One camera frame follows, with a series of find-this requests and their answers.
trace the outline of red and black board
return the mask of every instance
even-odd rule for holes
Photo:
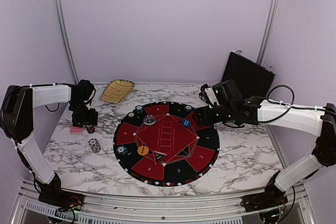
[[[118,125],[113,149],[132,177],[155,186],[180,186],[207,173],[219,151],[213,125],[199,127],[194,108],[175,102],[137,106]],[[144,118],[155,118],[148,125]]]

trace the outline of black box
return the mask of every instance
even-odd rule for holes
[[[273,72],[261,65],[231,52],[222,81],[233,80],[246,99],[253,95],[265,97],[274,77]]]

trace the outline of white marble surface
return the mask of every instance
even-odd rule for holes
[[[176,187],[147,185],[132,178],[116,160],[113,135],[120,120],[136,105],[156,101],[181,102],[199,107],[199,86],[137,84],[120,104],[99,101],[103,86],[97,86],[92,104],[99,113],[96,132],[70,135],[71,112],[65,110],[44,156],[62,180],[62,187],[92,193],[132,196],[183,196],[227,193],[265,186],[281,164],[263,126],[231,129],[217,125],[220,151],[215,165],[200,179]],[[93,153],[88,141],[97,138],[101,151]]]

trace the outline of robotic arm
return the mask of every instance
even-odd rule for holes
[[[197,108],[194,119],[199,126],[230,122],[236,127],[243,123],[277,125],[310,133],[317,137],[312,151],[286,169],[277,172],[268,182],[265,192],[242,198],[246,211],[261,210],[288,202],[285,191],[295,183],[312,176],[324,166],[336,164],[336,107],[307,107],[285,104],[263,97],[244,100],[234,81],[213,87],[201,87],[200,98],[209,106]]]
[[[61,182],[51,169],[35,141],[33,109],[53,103],[70,103],[72,124],[77,127],[97,126],[98,113],[89,106],[95,88],[87,80],[78,85],[49,84],[9,86],[0,110],[0,127],[11,139],[24,165],[32,172],[40,187],[39,200],[49,204],[64,204],[70,196],[61,190]]]

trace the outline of purple backdrop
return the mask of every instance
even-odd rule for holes
[[[1,103],[11,84],[71,82],[53,0],[0,0],[0,27]],[[42,150],[63,110],[34,111],[36,140]],[[8,223],[27,169],[2,130],[0,157],[0,218],[1,223]]]
[[[270,0],[62,0],[80,78],[216,82],[229,52],[256,60]]]
[[[280,0],[264,66],[277,72],[276,84],[288,84],[296,104],[336,103],[336,0]],[[288,97],[279,91],[274,98]],[[273,127],[288,163],[313,146],[315,139]],[[317,223],[336,223],[336,167],[322,169],[304,184]]]

